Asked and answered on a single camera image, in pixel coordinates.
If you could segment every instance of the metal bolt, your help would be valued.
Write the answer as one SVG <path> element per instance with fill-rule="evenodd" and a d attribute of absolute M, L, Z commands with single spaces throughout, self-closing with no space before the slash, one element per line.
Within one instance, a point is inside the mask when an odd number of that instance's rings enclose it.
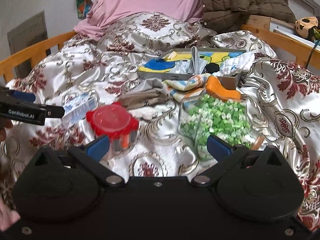
<path fill-rule="evenodd" d="M 154 185 L 155 185 L 156 187 L 161 187 L 161 186 L 162 186 L 162 182 L 155 182 Z"/>
<path fill-rule="evenodd" d="M 29 236 L 29 235 L 32 234 L 32 230 L 31 230 L 31 228 L 29 228 L 29 227 L 23 227 L 23 228 L 21 228 L 21 232 L 22 232 L 23 234 L 27 235 L 27 236 Z"/>
<path fill-rule="evenodd" d="M 294 234 L 294 230 L 292 228 L 287 228 L 285 231 L 284 231 L 284 234 L 286 236 L 292 236 Z"/>
<path fill-rule="evenodd" d="M 112 185 L 119 184 L 121 181 L 122 181 L 122 178 L 117 175 L 112 175 L 106 178 L 106 182 Z"/>
<path fill-rule="evenodd" d="M 210 181 L 210 179 L 207 176 L 199 175 L 194 178 L 194 181 L 199 184 L 206 184 Z"/>

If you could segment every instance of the cardboard box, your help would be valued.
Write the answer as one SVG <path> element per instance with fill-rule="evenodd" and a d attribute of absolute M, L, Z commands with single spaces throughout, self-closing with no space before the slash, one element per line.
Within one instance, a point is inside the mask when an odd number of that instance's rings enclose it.
<path fill-rule="evenodd" d="M 162 54 L 158 59 L 165 58 L 167 55 L 171 54 L 173 51 L 177 52 L 178 54 L 191 54 L 190 49 L 171 49 L 164 54 Z M 201 52 L 227 52 L 227 53 L 232 53 L 232 52 L 243 52 L 245 53 L 245 50 L 240 50 L 240 49 L 219 49 L 219 48 L 198 48 L 199 54 Z M 154 72 L 143 72 L 143 71 L 138 71 L 138 75 L 142 79 L 147 79 L 147 78 L 159 78 L 162 80 L 188 80 L 193 74 L 175 74 L 175 73 L 154 73 Z M 218 77 L 221 85 L 225 89 L 229 90 L 235 90 L 239 80 L 240 80 L 241 74 L 237 74 L 236 76 L 233 77 Z"/>

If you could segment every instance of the blue and white package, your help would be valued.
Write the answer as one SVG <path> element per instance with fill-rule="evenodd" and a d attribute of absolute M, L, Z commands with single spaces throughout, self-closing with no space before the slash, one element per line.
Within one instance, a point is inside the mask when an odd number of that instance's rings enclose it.
<path fill-rule="evenodd" d="M 84 119 L 88 111 L 93 111 L 97 106 L 97 101 L 88 93 L 77 96 L 63 106 L 65 110 L 62 118 L 63 126 L 66 128 L 73 126 L 75 123 Z"/>

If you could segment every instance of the bedspread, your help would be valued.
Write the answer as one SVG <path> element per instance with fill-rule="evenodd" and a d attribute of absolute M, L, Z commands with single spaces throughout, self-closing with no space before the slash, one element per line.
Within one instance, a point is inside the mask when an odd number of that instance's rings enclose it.
<path fill-rule="evenodd" d="M 279 148 L 304 188 L 305 199 L 298 216 L 309 229 L 319 227 L 320 78 L 295 63 L 277 59 L 266 43 L 248 31 L 214 37 L 207 32 L 204 37 L 206 30 L 200 25 L 157 15 L 144 13 L 147 21 L 139 22 L 137 16 L 132 16 L 115 23 L 118 27 L 111 26 L 105 38 L 111 37 L 113 43 L 104 41 L 105 50 L 77 35 L 62 50 L 42 60 L 28 77 L 12 80 L 8 86 L 35 93 L 37 103 L 56 105 L 87 92 L 101 106 L 141 83 L 138 65 L 157 57 L 159 50 L 190 43 L 208 45 L 210 41 L 222 48 L 254 51 L 256 60 L 241 77 L 239 91 L 247 102 L 253 127 L 265 136 L 263 146 L 272 144 Z M 153 21 L 162 25 L 153 25 Z M 165 27 L 170 24 L 169 34 Z M 158 39 L 151 38 L 152 35 L 158 35 Z M 135 41 L 136 37 L 140 38 L 139 42 Z M 159 45 L 155 51 L 154 42 Z M 215 161 L 199 162 L 190 142 L 179 135 L 178 108 L 173 99 L 146 108 L 145 111 L 156 109 L 159 114 L 150 121 L 141 121 L 137 144 L 120 156 L 105 157 L 101 163 L 125 180 L 129 176 L 178 175 L 191 179 L 214 165 Z M 4 202 L 12 204 L 12 187 L 39 146 L 49 144 L 62 149 L 74 143 L 87 144 L 94 137 L 86 120 L 67 129 L 59 119 L 47 119 L 44 127 L 14 122 L 14 128 L 8 131 L 7 140 L 0 146 L 0 189 Z"/>

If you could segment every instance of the quilted jacket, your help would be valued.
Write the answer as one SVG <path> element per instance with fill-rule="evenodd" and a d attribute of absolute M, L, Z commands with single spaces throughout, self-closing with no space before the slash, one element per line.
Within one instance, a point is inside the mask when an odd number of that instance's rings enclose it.
<path fill-rule="evenodd" d="M 203 0 L 204 25 L 225 33 L 236 31 L 249 15 L 261 15 L 294 23 L 288 0 Z"/>

